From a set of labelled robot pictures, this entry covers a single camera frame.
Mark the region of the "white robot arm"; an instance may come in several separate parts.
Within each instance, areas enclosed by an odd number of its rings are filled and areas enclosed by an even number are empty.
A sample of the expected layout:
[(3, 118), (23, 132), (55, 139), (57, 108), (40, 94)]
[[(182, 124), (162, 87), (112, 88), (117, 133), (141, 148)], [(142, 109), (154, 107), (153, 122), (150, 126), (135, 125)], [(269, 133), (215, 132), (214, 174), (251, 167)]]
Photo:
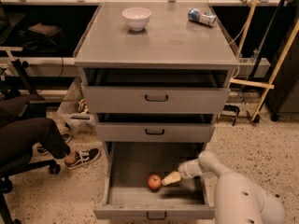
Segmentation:
[(283, 224), (285, 209), (275, 195), (226, 167), (208, 150), (180, 164), (162, 184), (168, 186), (205, 173), (218, 178), (214, 189), (215, 224)]

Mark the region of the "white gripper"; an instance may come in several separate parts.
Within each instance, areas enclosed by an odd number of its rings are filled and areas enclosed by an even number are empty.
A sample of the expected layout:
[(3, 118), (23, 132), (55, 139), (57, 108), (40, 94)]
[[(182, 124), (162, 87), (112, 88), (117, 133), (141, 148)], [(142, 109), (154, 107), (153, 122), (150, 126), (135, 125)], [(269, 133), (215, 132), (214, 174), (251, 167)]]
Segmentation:
[(168, 186), (170, 184), (179, 182), (181, 178), (183, 179), (192, 179), (196, 176), (203, 174), (203, 168), (199, 164), (197, 159), (191, 161), (185, 161), (181, 163), (178, 167), (178, 171), (174, 171), (167, 175), (163, 180), (162, 184)]

